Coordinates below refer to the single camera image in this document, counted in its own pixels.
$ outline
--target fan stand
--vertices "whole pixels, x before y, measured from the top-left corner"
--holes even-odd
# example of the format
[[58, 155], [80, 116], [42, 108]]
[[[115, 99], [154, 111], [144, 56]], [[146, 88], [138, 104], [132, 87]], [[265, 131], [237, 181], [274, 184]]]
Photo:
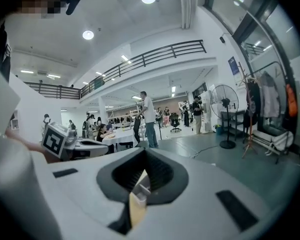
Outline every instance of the fan stand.
[[226, 117], [227, 117], [227, 123], [228, 123], [228, 127], [227, 127], [227, 137], [226, 140], [223, 140], [220, 142], [220, 147], [223, 149], [233, 149], [236, 146], [236, 143], [233, 142], [232, 140], [229, 140], [229, 109], [228, 106], [226, 106]]
[[[241, 69], [241, 72], [243, 75], [242, 82], [245, 84], [246, 94], [248, 96], [249, 107], [251, 108], [251, 103], [252, 103], [251, 98], [252, 97], [250, 97], [250, 90], [248, 88], [247, 75], [245, 74], [245, 71], [243, 70], [240, 62], [239, 62], [239, 68]], [[258, 154], [258, 152], [255, 150], [255, 148], [252, 146], [252, 116], [250, 116], [250, 131], [249, 131], [249, 137], [248, 137], [248, 144], [244, 147], [245, 151], [243, 153], [242, 158], [245, 158], [245, 155], [249, 148], [251, 148], [256, 154]]]

